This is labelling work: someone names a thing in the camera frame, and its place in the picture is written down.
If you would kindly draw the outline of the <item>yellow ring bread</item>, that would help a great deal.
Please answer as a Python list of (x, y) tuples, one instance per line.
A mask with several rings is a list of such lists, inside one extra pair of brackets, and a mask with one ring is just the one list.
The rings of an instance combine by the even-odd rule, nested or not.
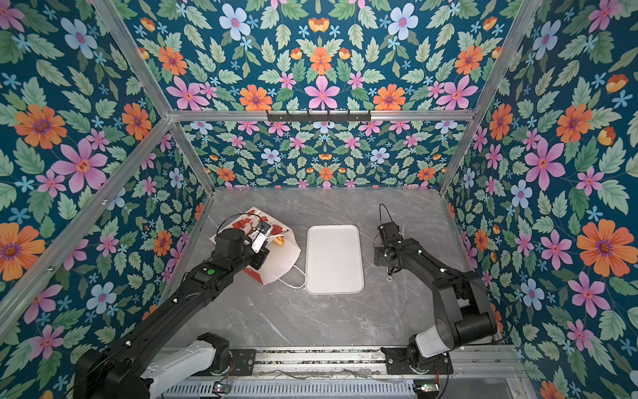
[(284, 246), (285, 244), (284, 237), (282, 236), (275, 237), (272, 242), (280, 247)]

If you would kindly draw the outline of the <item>red white paper bag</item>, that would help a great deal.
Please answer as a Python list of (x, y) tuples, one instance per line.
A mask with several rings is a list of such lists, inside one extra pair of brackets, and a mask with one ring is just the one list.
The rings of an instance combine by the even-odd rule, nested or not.
[[(215, 237), (220, 231), (231, 228), (241, 229), (251, 238), (250, 234), (254, 232), (254, 228), (262, 221), (272, 226), (272, 232), (267, 243), (264, 244), (265, 248), (269, 250), (269, 256), (261, 269), (255, 270), (248, 267), (244, 269), (244, 272), (262, 286), (279, 282), (291, 289), (304, 288), (307, 282), (307, 275), (303, 269), (297, 266), (301, 249), (297, 244), (295, 234), (290, 227), (270, 214), (256, 207), (252, 207), (245, 212), (233, 214), (221, 223), (218, 232), (210, 238), (210, 241), (215, 243)], [(282, 247), (272, 242), (278, 236), (284, 237), (285, 244)], [(293, 285), (284, 280), (292, 271), (302, 276), (301, 284)]]

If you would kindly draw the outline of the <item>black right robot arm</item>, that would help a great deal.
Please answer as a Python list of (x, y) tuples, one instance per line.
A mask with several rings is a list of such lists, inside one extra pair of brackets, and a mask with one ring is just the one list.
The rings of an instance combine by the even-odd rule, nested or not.
[(498, 333), (488, 292), (475, 273), (439, 261), (418, 241), (403, 237), (394, 222), (381, 224), (378, 233), (374, 264), (390, 276), (408, 271), (432, 293), (434, 325), (411, 337), (406, 348), (413, 370), (424, 372), (448, 352)]

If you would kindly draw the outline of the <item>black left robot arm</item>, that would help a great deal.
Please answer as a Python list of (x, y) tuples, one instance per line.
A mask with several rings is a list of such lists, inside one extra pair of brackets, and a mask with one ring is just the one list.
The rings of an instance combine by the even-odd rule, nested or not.
[(211, 256), (184, 276), (180, 286), (140, 325), (101, 351), (76, 362), (75, 398), (157, 398), (198, 372), (226, 374), (233, 362), (229, 342), (204, 333), (161, 360), (157, 353), (200, 310), (211, 304), (247, 267), (260, 269), (269, 254), (269, 232), (225, 229)]

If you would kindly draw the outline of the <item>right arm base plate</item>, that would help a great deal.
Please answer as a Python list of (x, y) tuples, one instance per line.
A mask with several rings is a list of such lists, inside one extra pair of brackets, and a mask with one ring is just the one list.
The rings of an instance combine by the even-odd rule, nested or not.
[(390, 375), (451, 375), (454, 368), (448, 353), (423, 357), (415, 346), (382, 347), (386, 372)]

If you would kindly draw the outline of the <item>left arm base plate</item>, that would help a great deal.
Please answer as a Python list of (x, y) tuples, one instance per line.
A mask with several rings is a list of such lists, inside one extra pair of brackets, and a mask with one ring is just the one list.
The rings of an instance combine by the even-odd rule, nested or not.
[(197, 377), (249, 377), (256, 364), (255, 349), (230, 349), (229, 360), (222, 367), (211, 366), (196, 374)]

